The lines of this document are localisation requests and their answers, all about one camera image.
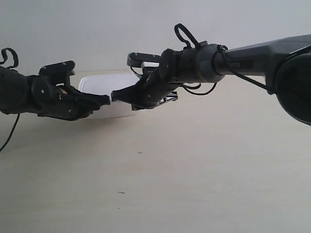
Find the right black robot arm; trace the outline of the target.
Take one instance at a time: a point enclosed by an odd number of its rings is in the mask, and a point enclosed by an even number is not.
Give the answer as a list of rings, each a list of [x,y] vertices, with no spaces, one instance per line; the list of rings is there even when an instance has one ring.
[[[134,84],[111,93],[134,110],[153,109],[185,83],[218,83],[235,75],[270,95],[295,120],[311,122],[311,37],[292,36],[228,49],[201,43],[180,51],[166,49],[158,66]]]

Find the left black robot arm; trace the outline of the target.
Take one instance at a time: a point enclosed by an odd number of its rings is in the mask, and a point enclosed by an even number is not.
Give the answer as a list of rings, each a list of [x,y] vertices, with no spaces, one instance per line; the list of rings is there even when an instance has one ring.
[[[34,113],[75,121],[110,104],[108,95],[83,93],[70,84],[73,62],[44,66],[38,75],[24,76],[0,68],[0,110],[4,114]]]

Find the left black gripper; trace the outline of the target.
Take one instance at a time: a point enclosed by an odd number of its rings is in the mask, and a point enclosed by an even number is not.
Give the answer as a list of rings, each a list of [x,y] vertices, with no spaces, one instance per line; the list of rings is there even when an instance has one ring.
[[[40,84],[36,86],[36,105],[39,117],[76,121],[91,115],[94,108],[110,105],[110,97],[82,93],[72,86]]]

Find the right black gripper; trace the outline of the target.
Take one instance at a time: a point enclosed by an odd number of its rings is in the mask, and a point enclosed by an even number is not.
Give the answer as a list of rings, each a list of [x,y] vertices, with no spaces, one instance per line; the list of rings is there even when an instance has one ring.
[[[178,100],[179,84],[167,83],[157,71],[143,76],[136,84],[113,90],[112,101],[131,103],[132,110],[154,109],[170,101]]]

